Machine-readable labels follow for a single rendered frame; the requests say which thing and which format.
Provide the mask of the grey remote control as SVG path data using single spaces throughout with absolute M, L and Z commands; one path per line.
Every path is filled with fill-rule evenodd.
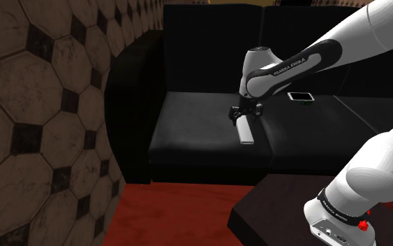
M 242 145 L 254 144 L 251 128 L 245 115 L 242 115 L 237 119 L 236 129 L 239 136 L 239 141 Z

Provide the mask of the black sofa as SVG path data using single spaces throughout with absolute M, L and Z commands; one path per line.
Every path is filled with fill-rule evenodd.
M 129 183 L 255 185 L 268 173 L 336 175 L 393 127 L 393 50 L 314 73 L 263 101 L 242 145 L 228 118 L 246 51 L 287 59 L 355 12 L 342 6 L 184 5 L 163 8 L 115 59 L 105 89 L 110 146 Z M 291 101 L 309 92 L 314 101 Z

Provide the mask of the white-framed black phone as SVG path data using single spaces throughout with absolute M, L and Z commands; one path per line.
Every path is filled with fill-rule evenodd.
M 314 97 L 309 92 L 288 92 L 291 101 L 314 101 Z

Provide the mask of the dark robot stand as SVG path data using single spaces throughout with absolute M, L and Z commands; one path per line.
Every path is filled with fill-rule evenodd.
M 333 180 L 321 175 L 269 174 L 231 210 L 228 228 L 244 246 L 328 246 L 310 231 L 304 204 Z M 393 246 L 393 211 L 371 209 L 377 246 Z

